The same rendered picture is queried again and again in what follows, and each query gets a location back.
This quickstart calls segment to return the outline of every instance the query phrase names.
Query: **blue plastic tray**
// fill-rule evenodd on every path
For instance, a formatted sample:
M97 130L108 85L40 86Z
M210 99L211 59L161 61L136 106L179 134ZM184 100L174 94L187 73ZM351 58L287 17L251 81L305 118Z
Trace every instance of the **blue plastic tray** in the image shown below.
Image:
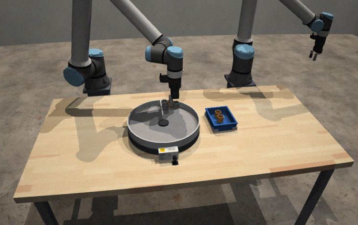
M215 118L215 110L217 109L219 109L222 112L221 114L224 116L224 121L222 123L218 123ZM208 119L209 125L211 125L212 132L237 129L237 121L227 106L206 108L205 115Z

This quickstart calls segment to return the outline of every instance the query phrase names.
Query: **black base of round tray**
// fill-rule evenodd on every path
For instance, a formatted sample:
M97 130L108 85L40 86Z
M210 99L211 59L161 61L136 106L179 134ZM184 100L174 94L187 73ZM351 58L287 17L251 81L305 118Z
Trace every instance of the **black base of round tray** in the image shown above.
M183 152L184 150L187 150L188 148L190 148L194 143L196 143L197 139L198 139L198 136L200 135L200 133L197 134L197 136L195 137L194 140L192 140L191 142L189 142L188 144L186 145L183 145L181 147L178 147L179 149L179 152ZM129 137L129 140L131 140L131 143L137 147L138 149L146 152L146 153L149 153L149 154L153 154L153 155L158 155L158 149L152 149L152 148L148 148L148 147L144 147L142 145L140 145L139 143L135 142L130 135L128 135Z

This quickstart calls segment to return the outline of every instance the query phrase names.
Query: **brown cup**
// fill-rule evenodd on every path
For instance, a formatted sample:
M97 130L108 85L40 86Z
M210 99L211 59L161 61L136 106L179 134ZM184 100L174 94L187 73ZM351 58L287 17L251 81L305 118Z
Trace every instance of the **brown cup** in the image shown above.
M218 119L218 115L220 115L221 113L222 112L219 109L215 110L215 119Z
M224 121L224 116L222 114L219 114L217 121L218 121L218 123L222 123Z

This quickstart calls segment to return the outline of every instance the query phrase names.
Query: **blue joint cap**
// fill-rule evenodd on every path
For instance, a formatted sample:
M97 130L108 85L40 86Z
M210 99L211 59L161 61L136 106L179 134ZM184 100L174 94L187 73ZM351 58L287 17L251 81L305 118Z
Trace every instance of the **blue joint cap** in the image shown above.
M183 58L183 50L180 47L170 46L167 48L167 52L175 58Z
M151 46L146 48L146 61L151 62Z
M311 30L313 32L319 32L323 29L323 21L320 19L317 19L311 24Z
M99 50L99 49L95 49L95 48L91 48L89 49L89 56L92 57L103 57L103 51Z
M250 59L254 57L254 48L248 44L236 45L235 55L240 59Z
M70 67L65 68L63 73L65 80L72 86L79 87L85 83L83 76L78 71Z
M333 15L328 12L323 12L322 15L324 15L325 17L327 17L330 20L333 20Z
M168 38L168 40L170 41L170 45L172 45L172 46L173 46L173 42L172 42L172 40L171 40L169 37L165 37L165 38Z

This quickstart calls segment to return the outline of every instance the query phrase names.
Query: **concrete floor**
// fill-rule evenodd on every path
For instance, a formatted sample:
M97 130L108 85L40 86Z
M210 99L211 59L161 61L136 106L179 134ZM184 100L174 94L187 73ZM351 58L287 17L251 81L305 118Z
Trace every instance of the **concrete floor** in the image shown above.
M172 37L184 51L181 90L226 87L235 35ZM253 78L286 85L354 159L335 170L309 225L358 225L358 37L329 35L313 62L309 35L255 35ZM91 41L104 52L111 94L168 91L166 66L144 60L145 38ZM12 199L51 101L85 96L62 71L70 43L0 47L0 225L38 225L33 204ZM70 224L294 224L318 176L310 173L162 192L50 202Z

